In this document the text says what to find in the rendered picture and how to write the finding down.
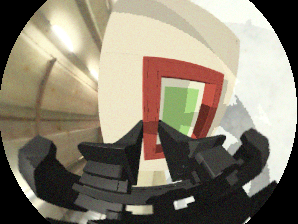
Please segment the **dark red picture frame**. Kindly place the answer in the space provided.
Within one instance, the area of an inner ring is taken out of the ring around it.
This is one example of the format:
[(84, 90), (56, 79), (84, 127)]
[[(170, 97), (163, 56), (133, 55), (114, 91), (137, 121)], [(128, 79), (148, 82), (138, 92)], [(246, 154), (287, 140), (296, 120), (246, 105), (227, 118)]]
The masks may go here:
[(142, 57), (145, 160), (165, 159), (158, 120), (193, 139), (208, 136), (222, 95), (223, 73), (188, 61)]

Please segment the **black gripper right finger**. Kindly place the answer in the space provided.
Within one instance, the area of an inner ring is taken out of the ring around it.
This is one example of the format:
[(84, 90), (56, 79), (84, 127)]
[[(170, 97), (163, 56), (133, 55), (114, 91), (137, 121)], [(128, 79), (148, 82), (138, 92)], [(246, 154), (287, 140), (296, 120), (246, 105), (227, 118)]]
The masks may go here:
[(218, 147), (226, 140), (226, 136), (221, 135), (221, 133), (218, 136), (205, 137), (205, 139), (204, 137), (193, 139), (188, 135), (182, 135), (182, 132), (176, 131), (162, 120), (158, 120), (157, 132), (173, 183), (174, 181), (182, 181), (181, 173), (188, 169), (198, 152)]

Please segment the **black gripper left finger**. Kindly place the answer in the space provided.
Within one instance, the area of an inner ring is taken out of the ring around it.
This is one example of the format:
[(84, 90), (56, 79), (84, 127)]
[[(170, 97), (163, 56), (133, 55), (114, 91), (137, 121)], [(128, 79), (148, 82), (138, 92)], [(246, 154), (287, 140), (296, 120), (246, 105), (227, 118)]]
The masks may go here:
[(77, 148), (86, 161), (96, 161), (112, 165), (122, 165), (126, 175), (130, 177), (132, 185), (138, 183), (138, 169), (140, 169), (140, 157), (142, 149), (142, 120), (134, 125), (128, 133), (125, 133), (116, 143), (78, 143)]

